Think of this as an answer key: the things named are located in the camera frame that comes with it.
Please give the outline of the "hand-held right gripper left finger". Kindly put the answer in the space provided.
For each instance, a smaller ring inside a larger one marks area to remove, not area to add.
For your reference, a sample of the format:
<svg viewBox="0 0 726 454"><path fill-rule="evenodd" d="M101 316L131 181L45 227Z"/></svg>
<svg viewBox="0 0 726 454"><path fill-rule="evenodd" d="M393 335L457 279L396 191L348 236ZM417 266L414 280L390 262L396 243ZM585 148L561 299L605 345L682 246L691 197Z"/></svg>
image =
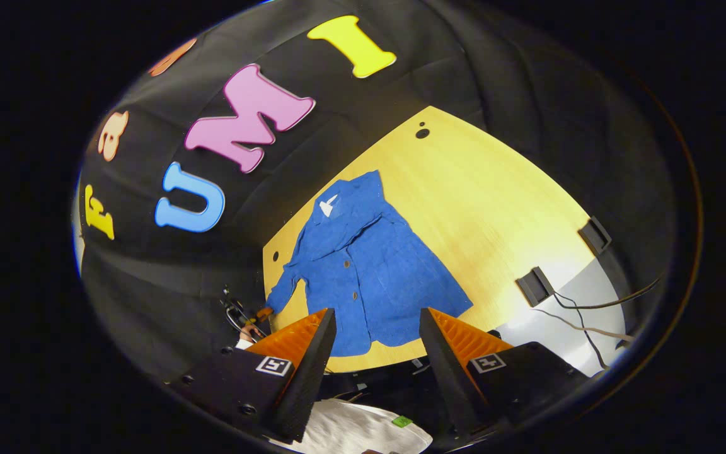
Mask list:
<svg viewBox="0 0 726 454"><path fill-rule="evenodd" d="M323 308L250 347L224 347L171 380L190 404L251 436L301 441L337 333Z"/></svg>

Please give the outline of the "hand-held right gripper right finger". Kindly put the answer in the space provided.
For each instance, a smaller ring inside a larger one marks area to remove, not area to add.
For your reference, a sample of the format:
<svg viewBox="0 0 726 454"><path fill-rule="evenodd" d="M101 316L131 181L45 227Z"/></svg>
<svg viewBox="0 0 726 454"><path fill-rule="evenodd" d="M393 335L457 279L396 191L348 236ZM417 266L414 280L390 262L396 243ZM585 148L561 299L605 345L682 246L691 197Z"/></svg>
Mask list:
<svg viewBox="0 0 726 454"><path fill-rule="evenodd" d="M456 434L513 436L541 422L588 376L539 342L518 346L423 308L420 338Z"/></svg>

